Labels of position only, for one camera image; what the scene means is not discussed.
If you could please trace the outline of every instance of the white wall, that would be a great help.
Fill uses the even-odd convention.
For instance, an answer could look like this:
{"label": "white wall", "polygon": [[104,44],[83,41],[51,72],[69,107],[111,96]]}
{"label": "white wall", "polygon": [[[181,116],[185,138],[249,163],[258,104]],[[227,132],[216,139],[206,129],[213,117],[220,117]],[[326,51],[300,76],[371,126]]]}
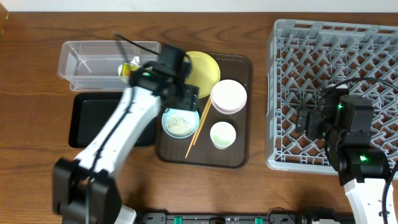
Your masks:
{"label": "white wall", "polygon": [[0,0],[13,11],[398,12],[398,0]]}

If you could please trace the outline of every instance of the yellow plate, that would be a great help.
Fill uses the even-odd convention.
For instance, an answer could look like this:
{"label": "yellow plate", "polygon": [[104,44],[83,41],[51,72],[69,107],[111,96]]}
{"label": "yellow plate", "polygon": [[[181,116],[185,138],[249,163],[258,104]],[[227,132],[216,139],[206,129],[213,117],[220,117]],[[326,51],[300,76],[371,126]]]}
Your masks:
{"label": "yellow plate", "polygon": [[203,52],[187,52],[192,61],[192,71],[186,84],[199,87],[199,98],[208,96],[211,89],[220,81],[220,68],[210,55]]}

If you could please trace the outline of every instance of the dish rack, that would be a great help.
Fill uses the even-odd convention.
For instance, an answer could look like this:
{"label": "dish rack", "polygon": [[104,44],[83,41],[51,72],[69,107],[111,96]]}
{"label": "dish rack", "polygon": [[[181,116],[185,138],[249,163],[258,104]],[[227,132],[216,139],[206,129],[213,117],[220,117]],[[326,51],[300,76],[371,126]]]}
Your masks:
{"label": "dish rack", "polygon": [[[314,108],[320,89],[349,78],[398,85],[398,27],[279,19],[267,42],[266,164],[271,169],[337,174],[321,139],[295,129],[296,109]],[[398,99],[382,83],[349,83],[351,95],[373,101],[372,147],[392,168],[398,159]]]}

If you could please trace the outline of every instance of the chopsticks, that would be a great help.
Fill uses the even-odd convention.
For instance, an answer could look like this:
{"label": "chopsticks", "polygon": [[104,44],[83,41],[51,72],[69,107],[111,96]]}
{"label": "chopsticks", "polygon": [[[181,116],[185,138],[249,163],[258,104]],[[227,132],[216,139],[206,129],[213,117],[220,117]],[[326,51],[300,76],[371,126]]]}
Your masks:
{"label": "chopsticks", "polygon": [[187,151],[187,154],[185,155],[185,158],[187,158],[189,151],[191,151],[191,147],[195,145],[195,143],[197,142],[197,139],[199,137],[199,133],[201,130],[201,127],[203,126],[203,123],[205,122],[206,116],[207,116],[207,112],[209,112],[209,109],[211,108],[211,100],[210,97],[207,100],[205,109],[203,110],[203,113],[201,114],[201,119],[200,119],[200,123],[199,123],[199,128],[197,129],[197,131],[195,131],[195,133],[193,134],[193,138],[191,140],[191,144],[189,144],[189,148]]}

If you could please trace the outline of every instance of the blue bowl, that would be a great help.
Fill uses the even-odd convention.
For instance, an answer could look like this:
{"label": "blue bowl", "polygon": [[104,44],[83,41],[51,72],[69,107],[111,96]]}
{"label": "blue bowl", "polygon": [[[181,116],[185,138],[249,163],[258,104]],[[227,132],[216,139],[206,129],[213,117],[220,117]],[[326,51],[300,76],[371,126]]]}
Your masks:
{"label": "blue bowl", "polygon": [[[195,127],[193,128],[193,131],[186,135],[186,136],[174,136],[172,133],[170,133],[167,128],[166,128],[166,121],[169,118],[169,116],[173,115],[173,114],[180,114],[182,117],[184,117],[184,119],[189,120],[190,122],[195,122]],[[184,111],[184,110],[176,110],[176,109],[167,109],[166,112],[163,113],[162,115],[162,127],[163,130],[169,135],[172,136],[173,138],[186,138],[191,136],[197,129],[199,126],[199,121],[200,121],[200,117],[199,117],[199,113],[197,111]]]}

